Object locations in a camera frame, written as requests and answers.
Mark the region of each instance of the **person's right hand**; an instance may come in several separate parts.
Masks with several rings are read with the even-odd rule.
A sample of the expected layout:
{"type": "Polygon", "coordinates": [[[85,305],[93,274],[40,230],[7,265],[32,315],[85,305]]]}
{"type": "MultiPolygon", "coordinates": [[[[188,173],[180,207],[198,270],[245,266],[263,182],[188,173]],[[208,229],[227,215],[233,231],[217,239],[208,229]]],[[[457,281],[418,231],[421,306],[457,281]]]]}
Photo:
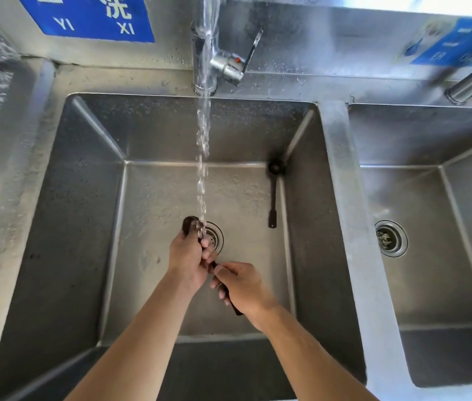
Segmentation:
{"type": "Polygon", "coordinates": [[[243,312],[254,327],[260,331],[261,317],[265,312],[279,305],[273,293],[264,285],[262,277],[251,263],[230,261],[218,265],[214,269],[215,277],[210,283],[211,288],[218,287],[219,298],[226,305],[232,302],[243,312]],[[220,283],[226,285],[230,292],[230,300],[220,283]]]}

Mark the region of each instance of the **water stream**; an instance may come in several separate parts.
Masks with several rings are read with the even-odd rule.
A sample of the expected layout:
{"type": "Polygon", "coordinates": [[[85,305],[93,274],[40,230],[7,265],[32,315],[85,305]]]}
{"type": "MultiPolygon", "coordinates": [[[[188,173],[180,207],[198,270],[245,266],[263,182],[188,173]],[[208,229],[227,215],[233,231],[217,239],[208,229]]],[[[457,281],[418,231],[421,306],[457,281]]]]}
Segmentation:
{"type": "Polygon", "coordinates": [[[209,134],[210,134],[210,95],[208,93],[208,79],[212,76],[212,68],[210,60],[213,57],[213,35],[217,26],[219,17],[220,0],[203,0],[202,17],[199,17],[201,30],[205,36],[205,44],[202,49],[201,59],[199,63],[199,86],[201,92],[199,95],[199,106],[197,109],[197,122],[199,129],[197,130],[197,146],[199,154],[197,156],[197,201],[199,203],[199,219],[203,225],[200,236],[206,234],[206,176],[208,169],[206,161],[209,155],[209,134]]]}

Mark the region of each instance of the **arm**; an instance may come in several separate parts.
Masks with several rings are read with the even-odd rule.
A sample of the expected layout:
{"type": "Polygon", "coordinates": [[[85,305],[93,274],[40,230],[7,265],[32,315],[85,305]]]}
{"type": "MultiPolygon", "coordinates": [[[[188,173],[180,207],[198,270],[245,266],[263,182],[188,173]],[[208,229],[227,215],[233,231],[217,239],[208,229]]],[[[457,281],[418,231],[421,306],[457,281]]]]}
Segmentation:
{"type": "Polygon", "coordinates": [[[377,400],[277,302],[253,265],[224,263],[215,274],[210,286],[225,284],[236,308],[268,337],[299,401],[377,400]]]}
{"type": "Polygon", "coordinates": [[[65,401],[155,401],[184,314],[215,257],[207,239],[199,244],[196,234],[184,237],[180,231],[170,246],[166,275],[65,401]]]}

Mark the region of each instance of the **person's left hand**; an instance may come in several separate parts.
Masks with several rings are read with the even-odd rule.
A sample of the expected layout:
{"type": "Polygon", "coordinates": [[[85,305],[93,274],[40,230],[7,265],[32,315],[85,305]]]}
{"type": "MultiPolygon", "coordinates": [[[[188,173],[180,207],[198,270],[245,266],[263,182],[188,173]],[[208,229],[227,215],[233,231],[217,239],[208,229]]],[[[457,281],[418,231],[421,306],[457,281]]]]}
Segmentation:
{"type": "Polygon", "coordinates": [[[193,222],[188,236],[184,236],[182,230],[173,239],[169,246],[168,273],[174,273],[179,279],[189,284],[193,294],[200,289],[206,281],[208,268],[217,253],[213,249],[209,239],[197,239],[197,223],[193,222]]]}

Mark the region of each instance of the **stainless steel sink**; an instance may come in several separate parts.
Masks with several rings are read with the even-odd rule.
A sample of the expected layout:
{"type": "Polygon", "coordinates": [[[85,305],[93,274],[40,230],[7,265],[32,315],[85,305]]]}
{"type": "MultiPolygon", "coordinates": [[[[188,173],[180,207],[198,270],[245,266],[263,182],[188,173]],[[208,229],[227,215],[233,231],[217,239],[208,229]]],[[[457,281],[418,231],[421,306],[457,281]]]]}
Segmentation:
{"type": "Polygon", "coordinates": [[[472,108],[355,104],[349,120],[373,221],[391,221],[380,247],[413,383],[471,384],[472,108]]]}
{"type": "MultiPolygon", "coordinates": [[[[318,110],[213,100],[207,220],[222,240],[219,260],[255,264],[279,301],[366,382],[319,115],[278,183],[278,227],[267,225],[266,163],[286,151],[309,109],[318,110]]],[[[16,399],[62,399],[152,293],[182,219],[197,213],[195,133],[194,98],[68,97],[0,342],[0,399],[23,388],[16,399]],[[38,377],[45,385],[26,387],[38,377]]],[[[295,397],[268,341],[205,285],[159,398],[220,394],[295,397]]]]}

